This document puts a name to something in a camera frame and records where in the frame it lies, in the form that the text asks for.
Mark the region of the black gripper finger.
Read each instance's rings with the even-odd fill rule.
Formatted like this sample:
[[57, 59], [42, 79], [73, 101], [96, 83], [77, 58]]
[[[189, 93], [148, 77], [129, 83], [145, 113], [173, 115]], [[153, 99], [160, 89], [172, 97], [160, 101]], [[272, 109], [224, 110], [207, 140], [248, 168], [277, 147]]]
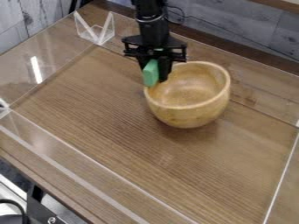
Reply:
[[151, 59], [152, 58], [148, 57], [148, 56], [141, 56], [141, 57], [137, 58], [137, 63], [139, 63], [140, 69], [145, 68], [145, 65], [148, 64]]
[[157, 68], [159, 68], [159, 81], [164, 82], [168, 79], [168, 74], [172, 71], [172, 61], [168, 57], [161, 56], [157, 59]]

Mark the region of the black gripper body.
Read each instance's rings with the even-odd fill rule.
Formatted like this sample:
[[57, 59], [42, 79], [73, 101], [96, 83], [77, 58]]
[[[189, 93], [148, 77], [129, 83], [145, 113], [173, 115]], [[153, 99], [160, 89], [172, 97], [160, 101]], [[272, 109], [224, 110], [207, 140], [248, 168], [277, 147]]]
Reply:
[[164, 56], [171, 61], [187, 60], [187, 44], [169, 34], [168, 21], [164, 17], [135, 20], [139, 34], [121, 38], [128, 57], [159, 59]]

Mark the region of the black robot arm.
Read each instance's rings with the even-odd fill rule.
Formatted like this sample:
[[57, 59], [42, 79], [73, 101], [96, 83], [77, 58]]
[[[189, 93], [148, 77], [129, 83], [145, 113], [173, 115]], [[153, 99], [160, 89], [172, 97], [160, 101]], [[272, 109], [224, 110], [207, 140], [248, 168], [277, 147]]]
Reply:
[[187, 44], [169, 33], [165, 0], [131, 0], [139, 34], [121, 38], [124, 55], [136, 58], [145, 87], [164, 82], [173, 62], [187, 61]]

